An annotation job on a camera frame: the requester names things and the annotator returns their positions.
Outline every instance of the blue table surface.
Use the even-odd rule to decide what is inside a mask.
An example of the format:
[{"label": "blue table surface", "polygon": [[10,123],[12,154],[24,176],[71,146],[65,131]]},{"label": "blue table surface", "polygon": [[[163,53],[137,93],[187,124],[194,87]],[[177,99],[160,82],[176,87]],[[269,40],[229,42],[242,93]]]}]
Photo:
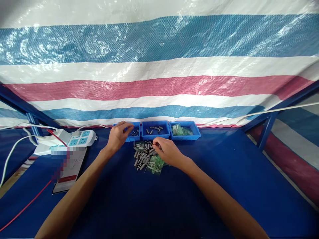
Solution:
[{"label": "blue table surface", "polygon": [[[108,141],[109,129],[94,129],[98,140],[87,168]],[[201,129],[197,141],[177,141],[234,197],[272,238],[316,237],[319,215],[237,129]],[[110,160],[79,216],[70,238],[232,238],[200,190],[183,172],[166,166],[160,176],[134,170],[133,143]],[[39,157],[0,199],[0,228],[46,185],[58,163]],[[52,195],[50,184],[0,238],[33,238],[65,193]]]}]

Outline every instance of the right hand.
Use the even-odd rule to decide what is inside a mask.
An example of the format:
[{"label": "right hand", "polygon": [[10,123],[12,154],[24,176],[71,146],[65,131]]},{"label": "right hand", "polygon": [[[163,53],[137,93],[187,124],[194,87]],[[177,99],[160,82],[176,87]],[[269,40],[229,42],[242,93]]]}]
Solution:
[{"label": "right hand", "polygon": [[153,140],[153,149],[167,164],[181,170],[183,170],[186,164],[192,161],[190,158],[182,154],[174,142],[169,139],[156,137]]},{"label": "right hand", "polygon": [[125,140],[133,130],[134,125],[122,121],[115,125],[110,132],[109,140],[105,146],[105,150],[116,153],[125,143]]}]

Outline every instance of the plastic tarp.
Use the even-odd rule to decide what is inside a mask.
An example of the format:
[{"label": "plastic tarp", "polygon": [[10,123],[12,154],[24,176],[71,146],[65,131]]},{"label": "plastic tarp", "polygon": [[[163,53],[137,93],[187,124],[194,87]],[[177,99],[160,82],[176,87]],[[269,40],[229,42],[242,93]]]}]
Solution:
[{"label": "plastic tarp", "polygon": [[[300,104],[319,102],[319,92]],[[249,132],[258,140],[261,127]],[[319,105],[281,112],[265,152],[319,212]]]},{"label": "plastic tarp", "polygon": [[[253,118],[232,118],[319,78],[318,12],[315,0],[2,1],[0,81],[62,126],[241,127]],[[0,125],[19,121],[0,108]]]}]

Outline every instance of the blue plastic bin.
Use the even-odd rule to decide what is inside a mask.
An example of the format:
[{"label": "blue plastic bin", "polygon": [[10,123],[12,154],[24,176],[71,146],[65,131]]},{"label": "blue plastic bin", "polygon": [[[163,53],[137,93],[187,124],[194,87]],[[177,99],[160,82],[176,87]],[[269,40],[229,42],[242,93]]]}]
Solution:
[{"label": "blue plastic bin", "polygon": [[[163,129],[160,130],[160,133],[157,133],[158,130],[150,129],[151,126],[159,127],[161,126]],[[147,134],[146,129],[151,132],[153,130],[153,133]],[[168,127],[167,121],[150,121],[150,122],[142,122],[142,139],[143,140],[153,140],[156,137],[162,137],[162,138],[169,138],[170,137],[170,131]]]},{"label": "blue plastic bin", "polygon": [[134,125],[134,129],[137,130],[139,129],[139,135],[137,136],[128,136],[127,139],[125,140],[125,142],[133,142],[133,141],[140,141],[141,140],[141,125],[139,122],[128,122]]},{"label": "blue plastic bin", "polygon": [[[190,128],[194,135],[183,135],[183,136],[174,136],[172,126],[180,124],[181,127]],[[199,132],[198,127],[193,121],[180,121],[180,122],[170,122],[169,123],[170,134],[172,136],[172,140],[198,140],[202,135]]]}]

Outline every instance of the power strip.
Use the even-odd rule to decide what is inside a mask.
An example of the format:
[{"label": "power strip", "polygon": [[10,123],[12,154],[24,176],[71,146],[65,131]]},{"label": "power strip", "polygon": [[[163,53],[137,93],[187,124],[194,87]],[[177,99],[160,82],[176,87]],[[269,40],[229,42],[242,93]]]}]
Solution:
[{"label": "power strip", "polygon": [[[96,133],[93,130],[81,131],[78,137],[71,137],[66,144],[68,147],[89,147],[97,140]],[[65,147],[64,145],[47,146],[39,144],[34,150],[34,154],[38,156],[51,154],[52,147]]]}]

